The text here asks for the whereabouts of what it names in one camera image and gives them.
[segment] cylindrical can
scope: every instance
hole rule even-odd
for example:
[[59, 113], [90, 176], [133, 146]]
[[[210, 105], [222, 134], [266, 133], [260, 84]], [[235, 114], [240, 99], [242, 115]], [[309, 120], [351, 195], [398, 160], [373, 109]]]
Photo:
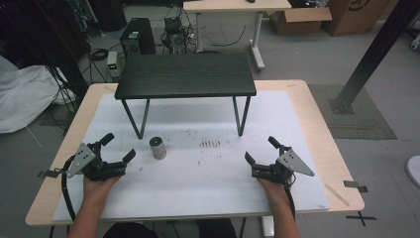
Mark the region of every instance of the cylindrical can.
[[162, 160], [166, 157], [166, 150], [164, 149], [164, 144], [161, 137], [151, 138], [150, 145], [151, 145], [152, 151], [154, 152], [154, 157], [156, 159]]

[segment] table leg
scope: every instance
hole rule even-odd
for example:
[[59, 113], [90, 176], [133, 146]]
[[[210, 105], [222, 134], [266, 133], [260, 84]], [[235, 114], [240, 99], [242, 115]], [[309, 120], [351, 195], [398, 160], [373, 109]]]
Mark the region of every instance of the table leg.
[[195, 27], [197, 28], [197, 45], [196, 45], [196, 51], [202, 52], [203, 51], [203, 44], [201, 42], [201, 29], [200, 29], [200, 19], [201, 19], [201, 13], [195, 13]]
[[146, 121], [148, 120], [148, 113], [149, 113], [149, 105], [151, 103], [150, 99], [147, 99], [146, 101], [146, 108], [145, 113], [143, 115], [143, 122], [142, 122], [142, 129], [139, 132], [139, 129], [136, 126], [136, 122], [134, 121], [133, 115], [130, 112], [129, 106], [127, 105], [126, 100], [121, 100], [123, 102], [124, 109], [126, 109], [127, 115], [129, 116], [130, 122], [133, 125], [134, 131], [136, 132], [137, 137], [139, 140], [143, 139], [143, 135], [145, 134], [145, 127], [146, 127]]
[[236, 101], [236, 97], [233, 97], [234, 101], [234, 109], [235, 109], [235, 118], [237, 121], [238, 127], [238, 135], [241, 137], [244, 134], [245, 122], [247, 121], [248, 109], [250, 108], [251, 97], [247, 96], [247, 102], [245, 103], [244, 115], [242, 117], [242, 123], [239, 121], [239, 114], [238, 114], [238, 105]]
[[257, 68], [259, 70], [263, 70], [265, 65], [263, 64], [263, 58], [259, 50], [259, 37], [260, 37], [260, 29], [262, 26], [263, 21], [263, 12], [257, 13], [257, 20], [256, 20], [256, 29], [254, 31], [254, 38], [250, 40], [251, 43], [251, 50], [253, 52], [254, 58], [256, 59]]

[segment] black cross mark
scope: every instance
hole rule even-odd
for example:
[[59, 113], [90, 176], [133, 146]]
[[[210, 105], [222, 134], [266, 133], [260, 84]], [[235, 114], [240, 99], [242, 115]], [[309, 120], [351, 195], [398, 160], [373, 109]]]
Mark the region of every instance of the black cross mark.
[[362, 221], [362, 225], [363, 226], [367, 226], [365, 224], [365, 220], [377, 220], [374, 217], [371, 216], [362, 216], [362, 213], [360, 211], [358, 211], [359, 216], [346, 216], [347, 219], [360, 219]]

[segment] desk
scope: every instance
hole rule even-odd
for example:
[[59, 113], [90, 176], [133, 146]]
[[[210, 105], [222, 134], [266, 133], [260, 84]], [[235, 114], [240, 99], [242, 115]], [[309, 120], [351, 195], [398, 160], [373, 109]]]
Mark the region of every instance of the desk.
[[[127, 59], [115, 98], [123, 102], [138, 138], [143, 139], [153, 98], [232, 96], [238, 134], [242, 136], [251, 96], [256, 94], [246, 54], [132, 55]], [[237, 96], [247, 97], [242, 123]], [[127, 105], [128, 99], [147, 99], [140, 132]]]
[[[365, 204], [358, 190], [345, 187], [343, 184], [343, 180], [353, 180], [352, 176], [306, 83], [302, 80], [265, 80], [255, 81], [255, 84], [257, 90], [287, 91], [324, 185], [325, 194], [330, 203], [329, 211], [362, 210]], [[116, 88], [117, 84], [114, 83], [90, 86], [52, 162], [52, 169], [61, 168], [64, 162], [77, 151], [95, 115], [101, 96], [105, 93], [114, 93]], [[53, 214], [60, 195], [60, 179], [46, 178], [28, 212], [26, 222], [29, 225], [64, 224], [65, 222], [53, 222]]]
[[183, 9], [196, 15], [197, 28], [197, 51], [203, 51], [200, 34], [201, 13], [206, 12], [257, 12], [254, 38], [250, 40], [251, 49], [259, 70], [264, 69], [263, 58], [259, 50], [260, 28], [263, 20], [263, 12], [280, 11], [291, 8], [287, 0], [256, 0], [249, 3], [247, 0], [201, 0], [185, 2]]

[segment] metal pole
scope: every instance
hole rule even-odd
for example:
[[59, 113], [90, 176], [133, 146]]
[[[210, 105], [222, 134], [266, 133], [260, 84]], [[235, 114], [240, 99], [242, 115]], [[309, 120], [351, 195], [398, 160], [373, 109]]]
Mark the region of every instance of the metal pole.
[[330, 101], [334, 113], [352, 113], [351, 105], [355, 101], [356, 96], [395, 44], [398, 37], [406, 30], [408, 24], [414, 17], [416, 17], [419, 10], [420, 1], [418, 0], [400, 0], [398, 2], [370, 44], [370, 47], [367, 49], [367, 52], [343, 90], [337, 98]]

